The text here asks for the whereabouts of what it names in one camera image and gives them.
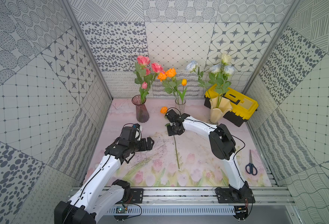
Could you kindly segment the orange tulip flower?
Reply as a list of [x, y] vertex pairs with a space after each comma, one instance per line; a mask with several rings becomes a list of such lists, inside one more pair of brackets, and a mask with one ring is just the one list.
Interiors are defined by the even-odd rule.
[[182, 90], [178, 89], [178, 94], [181, 99], [181, 104], [183, 104], [185, 101], [185, 95], [187, 91], [187, 80], [185, 78], [182, 79], [181, 86], [182, 86]]

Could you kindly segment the pink tulip flower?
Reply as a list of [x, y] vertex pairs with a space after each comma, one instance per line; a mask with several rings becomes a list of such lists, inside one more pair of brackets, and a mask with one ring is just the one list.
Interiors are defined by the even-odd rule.
[[140, 88], [140, 95], [141, 95], [141, 103], [143, 104], [146, 101], [146, 97], [148, 95], [148, 83], [143, 82]]

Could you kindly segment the orange rose large stem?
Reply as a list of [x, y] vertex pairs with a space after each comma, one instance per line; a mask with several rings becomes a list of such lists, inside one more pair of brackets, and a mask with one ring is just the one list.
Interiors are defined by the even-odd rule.
[[165, 79], [164, 74], [160, 73], [157, 79], [159, 79], [160, 82], [162, 83], [162, 81]]

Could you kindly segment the pink rose stem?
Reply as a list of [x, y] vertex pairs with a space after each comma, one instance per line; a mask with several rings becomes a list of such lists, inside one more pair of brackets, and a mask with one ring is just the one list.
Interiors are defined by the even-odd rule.
[[148, 88], [147, 90], [150, 91], [151, 87], [153, 85], [153, 83], [155, 82], [155, 80], [157, 79], [158, 75], [162, 73], [164, 74], [165, 71], [163, 70], [162, 65], [160, 65], [159, 63], [152, 63], [151, 64], [151, 71], [149, 72], [149, 81], [148, 81]]
[[148, 83], [148, 92], [150, 91], [150, 88], [152, 86], [152, 78], [153, 78], [153, 75], [151, 74], [151, 71], [148, 69], [148, 68], [145, 68], [146, 70], [146, 74], [144, 76], [144, 82]]

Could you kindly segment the blue white rose stem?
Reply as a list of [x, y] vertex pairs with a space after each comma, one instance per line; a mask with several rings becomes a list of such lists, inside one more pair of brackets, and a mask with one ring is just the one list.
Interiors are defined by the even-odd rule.
[[216, 108], [219, 108], [222, 95], [224, 94], [223, 85], [225, 83], [223, 79], [223, 63], [218, 63], [210, 68], [209, 78], [210, 83], [216, 84], [214, 90], [218, 94]]

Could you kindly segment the pink rosebud flower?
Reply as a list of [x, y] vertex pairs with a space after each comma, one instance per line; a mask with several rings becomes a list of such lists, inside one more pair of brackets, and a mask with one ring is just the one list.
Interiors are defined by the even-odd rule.
[[135, 71], [134, 73], [136, 74], [135, 78], [135, 83], [141, 85], [144, 82], [144, 76], [146, 74], [145, 68], [148, 68], [148, 65], [150, 64], [150, 59], [149, 57], [145, 56], [138, 56], [135, 62]]

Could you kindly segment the cream white rose stem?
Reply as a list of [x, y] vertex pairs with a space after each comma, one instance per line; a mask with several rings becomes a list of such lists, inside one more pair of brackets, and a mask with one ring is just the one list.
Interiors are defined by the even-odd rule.
[[220, 78], [223, 80], [223, 84], [220, 86], [221, 93], [219, 94], [219, 103], [218, 106], [221, 103], [223, 95], [226, 93], [225, 90], [229, 86], [229, 76], [230, 74], [226, 71], [226, 67], [229, 66], [231, 61], [231, 56], [228, 54], [223, 53], [221, 56], [221, 68], [220, 68]]

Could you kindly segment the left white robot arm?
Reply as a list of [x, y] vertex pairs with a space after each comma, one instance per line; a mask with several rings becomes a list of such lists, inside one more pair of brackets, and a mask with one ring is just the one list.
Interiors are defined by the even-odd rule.
[[103, 192], [114, 173], [123, 163], [129, 163], [136, 152], [146, 152], [153, 148], [154, 141], [143, 138], [139, 124], [125, 124], [121, 134], [105, 149], [104, 156], [90, 178], [67, 201], [58, 203], [54, 210], [56, 224], [95, 224], [115, 204], [126, 204], [141, 200], [143, 191], [130, 189], [130, 183], [115, 180]]

